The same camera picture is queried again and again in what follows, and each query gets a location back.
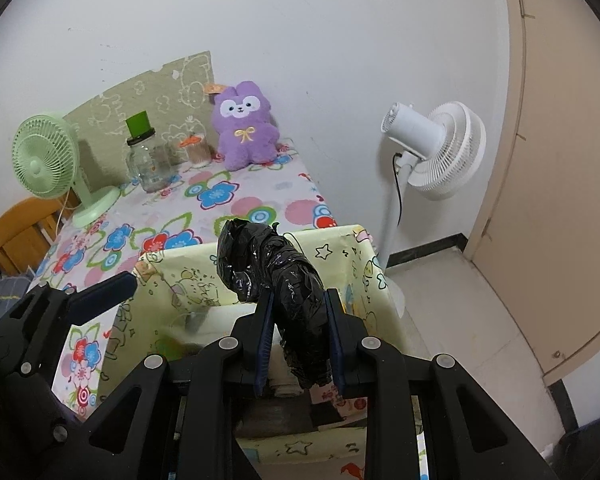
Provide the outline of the beige door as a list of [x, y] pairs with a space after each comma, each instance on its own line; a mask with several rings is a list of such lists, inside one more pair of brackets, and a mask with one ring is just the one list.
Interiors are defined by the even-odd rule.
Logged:
[[505, 119], [466, 252], [554, 384], [600, 351], [600, 20], [506, 2]]

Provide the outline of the green desk fan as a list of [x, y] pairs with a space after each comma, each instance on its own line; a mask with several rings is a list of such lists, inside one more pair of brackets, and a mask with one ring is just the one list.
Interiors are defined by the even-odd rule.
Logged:
[[121, 194], [111, 185], [95, 192], [88, 188], [76, 129], [55, 115], [34, 115], [20, 124], [12, 140], [12, 169], [19, 183], [42, 200], [73, 191], [80, 201], [71, 217], [76, 228], [106, 214]]

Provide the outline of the small cotton swab jar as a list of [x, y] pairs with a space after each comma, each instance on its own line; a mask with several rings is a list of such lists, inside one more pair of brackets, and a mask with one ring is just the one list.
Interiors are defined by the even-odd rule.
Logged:
[[195, 133], [188, 136], [180, 142], [180, 148], [186, 151], [188, 161], [195, 168], [208, 166], [212, 155], [206, 136], [202, 133]]

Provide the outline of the pink cartoon tissue pack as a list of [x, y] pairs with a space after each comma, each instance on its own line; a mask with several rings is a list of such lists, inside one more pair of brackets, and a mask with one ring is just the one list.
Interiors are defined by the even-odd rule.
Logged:
[[320, 431], [354, 426], [367, 418], [367, 399], [346, 399], [333, 382], [324, 386], [315, 385], [309, 390], [312, 425]]

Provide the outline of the green patterned backboard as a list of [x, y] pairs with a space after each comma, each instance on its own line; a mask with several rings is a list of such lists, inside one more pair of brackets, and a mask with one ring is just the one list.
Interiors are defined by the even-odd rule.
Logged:
[[130, 136], [126, 120], [145, 112], [170, 162], [186, 162], [178, 144], [204, 136], [212, 147], [218, 134], [211, 125], [213, 105], [204, 87], [214, 83], [212, 57], [204, 51], [178, 58], [116, 84], [65, 116], [76, 129], [83, 177], [92, 191], [131, 180], [125, 157]]

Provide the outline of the white standing fan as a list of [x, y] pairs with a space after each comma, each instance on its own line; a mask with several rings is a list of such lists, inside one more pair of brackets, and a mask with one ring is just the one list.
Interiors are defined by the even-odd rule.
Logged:
[[427, 200], [446, 200], [469, 182], [486, 152], [486, 127], [467, 105], [451, 101], [425, 116], [413, 107], [393, 103], [380, 124], [398, 151], [390, 160], [393, 191], [379, 234], [377, 259], [385, 269], [404, 211], [408, 188]]

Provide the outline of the glass jar with green lid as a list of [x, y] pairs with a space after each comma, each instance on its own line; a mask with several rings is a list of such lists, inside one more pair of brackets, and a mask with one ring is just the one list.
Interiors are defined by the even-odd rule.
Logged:
[[146, 193], [167, 188], [174, 175], [166, 144], [158, 138], [146, 110], [126, 121], [130, 136], [126, 139], [129, 151], [125, 161], [129, 174]]

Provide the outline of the black plastic bag roll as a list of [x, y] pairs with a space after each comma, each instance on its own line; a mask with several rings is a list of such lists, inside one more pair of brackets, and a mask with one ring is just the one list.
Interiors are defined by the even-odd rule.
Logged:
[[329, 328], [324, 285], [294, 244], [275, 226], [228, 220], [216, 248], [216, 273], [242, 302], [273, 295], [272, 320], [284, 356], [302, 388], [330, 382]]

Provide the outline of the floral tablecloth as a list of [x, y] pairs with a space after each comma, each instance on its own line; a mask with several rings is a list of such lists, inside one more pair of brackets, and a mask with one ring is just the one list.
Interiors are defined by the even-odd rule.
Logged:
[[36, 269], [37, 283], [83, 290], [122, 271], [138, 279], [132, 299], [69, 330], [52, 390], [79, 418], [143, 356], [177, 360], [227, 334], [246, 313], [215, 273], [225, 222], [275, 224], [279, 233], [335, 226], [292, 143], [277, 149], [272, 162], [236, 171], [184, 162], [155, 193], [126, 182], [106, 214], [83, 228], [61, 228]]

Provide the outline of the wooden chair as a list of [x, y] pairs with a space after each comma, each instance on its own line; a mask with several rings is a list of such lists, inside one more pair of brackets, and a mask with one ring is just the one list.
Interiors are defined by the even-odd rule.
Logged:
[[30, 197], [0, 218], [0, 272], [7, 276], [35, 271], [72, 211], [61, 200]]

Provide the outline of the white bag roll cardboard core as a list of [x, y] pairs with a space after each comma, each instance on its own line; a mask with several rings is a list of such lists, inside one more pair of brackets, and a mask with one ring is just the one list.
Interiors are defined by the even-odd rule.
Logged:
[[294, 376], [285, 359], [284, 350], [279, 341], [272, 344], [270, 362], [268, 363], [268, 383], [278, 398], [294, 398], [301, 396], [304, 390], [298, 378]]

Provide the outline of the purple plush bunny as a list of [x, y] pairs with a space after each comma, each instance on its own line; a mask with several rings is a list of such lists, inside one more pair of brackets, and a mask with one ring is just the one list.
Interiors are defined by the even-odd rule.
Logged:
[[242, 81], [218, 94], [211, 123], [219, 135], [218, 153], [227, 170], [276, 159], [279, 131], [271, 104], [255, 82]]

